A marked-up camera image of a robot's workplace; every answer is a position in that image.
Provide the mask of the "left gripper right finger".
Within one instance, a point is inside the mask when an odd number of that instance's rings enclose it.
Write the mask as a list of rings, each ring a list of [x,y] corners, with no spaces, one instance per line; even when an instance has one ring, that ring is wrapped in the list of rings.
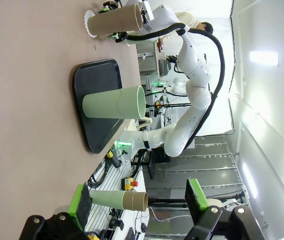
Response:
[[[240,205],[229,211],[209,205],[197,179],[187,179],[185,200],[194,223],[185,239],[211,240],[214,236],[227,240],[259,239],[259,225],[249,207]]]

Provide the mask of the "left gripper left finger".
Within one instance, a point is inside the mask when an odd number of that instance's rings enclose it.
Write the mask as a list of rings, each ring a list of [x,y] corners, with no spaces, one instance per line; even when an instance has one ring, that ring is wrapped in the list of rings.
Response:
[[[87,184],[79,184],[66,212],[45,219],[41,215],[27,218],[21,240],[87,240],[85,227],[92,207]]]

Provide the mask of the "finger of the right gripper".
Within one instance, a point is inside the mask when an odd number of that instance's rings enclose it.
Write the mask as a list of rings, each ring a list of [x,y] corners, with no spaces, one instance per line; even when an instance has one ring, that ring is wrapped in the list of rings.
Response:
[[[103,3],[103,8],[99,12],[108,12],[115,9],[118,9],[118,1],[117,0],[107,1]]]
[[[107,38],[114,40],[116,43],[120,43],[128,38],[128,32],[114,32],[108,35]]]

